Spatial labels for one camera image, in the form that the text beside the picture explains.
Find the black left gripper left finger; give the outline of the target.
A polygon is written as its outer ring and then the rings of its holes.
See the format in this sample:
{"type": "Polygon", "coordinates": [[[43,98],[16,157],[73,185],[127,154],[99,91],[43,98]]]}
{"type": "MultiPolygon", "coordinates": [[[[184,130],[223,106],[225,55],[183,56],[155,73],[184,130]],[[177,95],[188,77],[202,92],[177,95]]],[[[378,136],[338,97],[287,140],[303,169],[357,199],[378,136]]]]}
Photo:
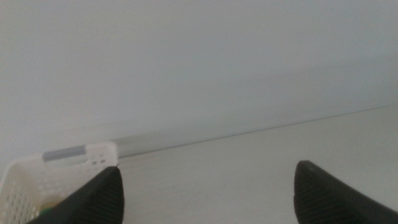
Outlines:
{"type": "Polygon", "coordinates": [[[121,171],[110,166],[29,224],[122,224],[123,219],[121,171]]]}

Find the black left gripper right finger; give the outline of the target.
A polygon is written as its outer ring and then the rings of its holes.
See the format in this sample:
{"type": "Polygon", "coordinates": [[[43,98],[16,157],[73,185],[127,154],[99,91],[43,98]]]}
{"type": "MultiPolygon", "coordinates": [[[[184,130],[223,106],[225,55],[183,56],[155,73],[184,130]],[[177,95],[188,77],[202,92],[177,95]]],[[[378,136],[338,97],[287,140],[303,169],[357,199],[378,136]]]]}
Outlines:
{"type": "Polygon", "coordinates": [[[294,210],[304,224],[397,224],[397,212],[358,192],[311,161],[294,176],[294,210]]]}

